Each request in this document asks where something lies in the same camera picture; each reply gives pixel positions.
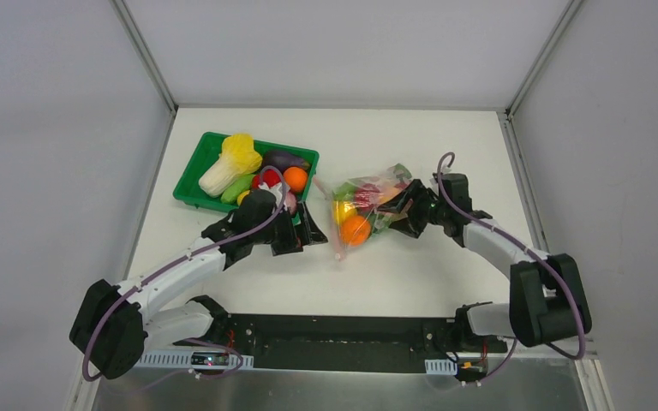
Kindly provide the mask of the clear zip top bag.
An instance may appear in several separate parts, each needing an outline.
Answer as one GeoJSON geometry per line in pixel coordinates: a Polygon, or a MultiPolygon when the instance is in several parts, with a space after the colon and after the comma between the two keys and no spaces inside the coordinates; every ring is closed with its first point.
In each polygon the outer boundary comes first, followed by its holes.
{"type": "Polygon", "coordinates": [[[346,259],[351,249],[408,217],[413,201],[404,197],[404,190],[412,181],[411,172],[402,164],[335,185],[313,178],[328,205],[328,238],[336,260],[346,259]]]}

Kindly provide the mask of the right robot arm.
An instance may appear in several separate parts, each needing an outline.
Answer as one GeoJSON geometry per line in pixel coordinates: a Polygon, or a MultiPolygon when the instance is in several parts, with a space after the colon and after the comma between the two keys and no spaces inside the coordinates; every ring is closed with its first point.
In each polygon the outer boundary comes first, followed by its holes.
{"type": "Polygon", "coordinates": [[[437,225],[509,282],[506,303],[477,303],[456,311],[460,321],[452,327],[456,346],[471,351],[486,336],[514,338],[526,347],[583,339],[592,319],[576,260],[567,253],[528,247],[488,213],[474,209],[466,175],[443,173],[435,183],[435,188],[428,188],[415,179],[380,204],[380,211],[398,215],[391,229],[417,238],[429,224],[437,225]]]}

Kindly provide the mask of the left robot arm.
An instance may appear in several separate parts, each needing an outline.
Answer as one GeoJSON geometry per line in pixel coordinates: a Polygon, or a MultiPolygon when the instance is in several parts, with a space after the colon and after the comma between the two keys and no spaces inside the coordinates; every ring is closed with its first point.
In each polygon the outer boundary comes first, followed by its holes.
{"type": "Polygon", "coordinates": [[[327,243],[306,205],[299,201],[289,208],[283,199],[264,189],[254,191],[153,272],[118,284],[104,279],[93,283],[69,332],[69,340],[84,355],[84,378],[121,377],[148,349],[190,338],[219,345],[227,324],[208,297],[196,296],[172,309],[166,304],[247,258],[256,245],[267,245],[279,256],[327,243]]]}

